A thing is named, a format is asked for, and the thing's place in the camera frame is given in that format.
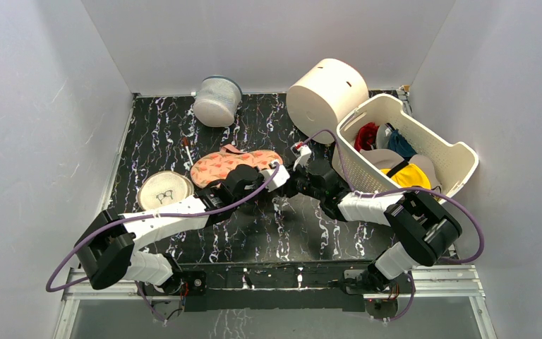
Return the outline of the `strawberry print mesh laundry bag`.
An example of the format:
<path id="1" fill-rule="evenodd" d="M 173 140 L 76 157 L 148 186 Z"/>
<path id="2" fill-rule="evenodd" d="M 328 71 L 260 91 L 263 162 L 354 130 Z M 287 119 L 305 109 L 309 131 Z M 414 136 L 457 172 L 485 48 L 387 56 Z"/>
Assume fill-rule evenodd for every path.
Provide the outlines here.
<path id="1" fill-rule="evenodd" d="M 261 170 L 270 169 L 272 161 L 283 159 L 273 150 L 242 151 L 233 145 L 224 145 L 220 151 L 210 153 L 197 160 L 190 170 L 192 182 L 204 188 L 211 182 L 227 178 L 238 165 L 248 165 Z"/>

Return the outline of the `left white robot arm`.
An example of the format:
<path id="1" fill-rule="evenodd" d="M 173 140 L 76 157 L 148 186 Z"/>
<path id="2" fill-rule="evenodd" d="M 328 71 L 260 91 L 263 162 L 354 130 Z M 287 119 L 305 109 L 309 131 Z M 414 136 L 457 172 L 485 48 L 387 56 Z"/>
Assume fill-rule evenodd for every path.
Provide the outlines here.
<path id="1" fill-rule="evenodd" d="M 75 244 L 91 287 L 103 290 L 120 280 L 134 280 L 166 294 L 179 291 L 183 276 L 177 263 L 168 255 L 145 253 L 143 248 L 229 219 L 240 204 L 265 188 L 264 182 L 256 168 L 239 165 L 218 184 L 173 204 L 141 213 L 101 211 Z"/>

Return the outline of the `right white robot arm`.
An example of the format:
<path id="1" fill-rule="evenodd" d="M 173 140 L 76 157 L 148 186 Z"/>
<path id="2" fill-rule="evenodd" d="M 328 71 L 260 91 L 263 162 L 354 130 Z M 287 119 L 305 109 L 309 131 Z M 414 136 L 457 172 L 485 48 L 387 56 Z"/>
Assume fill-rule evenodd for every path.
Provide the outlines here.
<path id="1" fill-rule="evenodd" d="M 289 178 L 282 186 L 286 196 L 309 196 L 333 220 L 388 225 L 395 234 L 396 243 L 366 269 L 344 273 L 330 282 L 345 293 L 388 292 L 400 275 L 417 266 L 436 264 L 462 235 L 459 222 L 422 189 L 367 196 L 352 191 L 331 166 L 297 165 L 287 172 Z"/>

